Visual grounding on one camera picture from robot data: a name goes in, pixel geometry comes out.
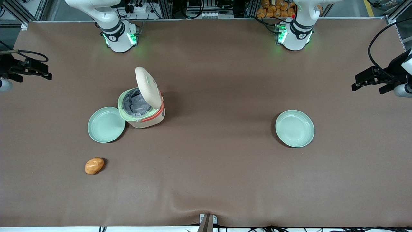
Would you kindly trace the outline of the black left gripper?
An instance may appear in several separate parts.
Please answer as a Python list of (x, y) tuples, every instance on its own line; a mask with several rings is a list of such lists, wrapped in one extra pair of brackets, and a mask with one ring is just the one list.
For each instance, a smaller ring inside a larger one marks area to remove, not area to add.
[[(398, 84), (411, 84), (411, 49), (403, 52), (401, 55), (394, 58), (385, 68), (385, 72), (389, 78)], [(386, 83), (387, 75), (380, 71), (377, 67), (371, 66), (364, 71), (355, 75), (355, 83), (352, 84), (352, 91), (368, 86)], [(394, 84), (387, 84), (379, 88), (380, 94), (386, 94), (393, 91)]]

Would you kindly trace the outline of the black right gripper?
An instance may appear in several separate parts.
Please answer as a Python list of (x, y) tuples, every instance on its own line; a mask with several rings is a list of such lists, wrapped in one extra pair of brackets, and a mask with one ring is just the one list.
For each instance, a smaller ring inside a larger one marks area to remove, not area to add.
[(48, 72), (48, 66), (43, 62), (35, 59), (26, 59), (25, 65), (23, 66), (22, 61), (15, 59), (11, 54), (0, 56), (1, 78), (22, 83), (23, 77), (20, 74), (36, 75), (47, 80), (52, 80), (52, 74)]

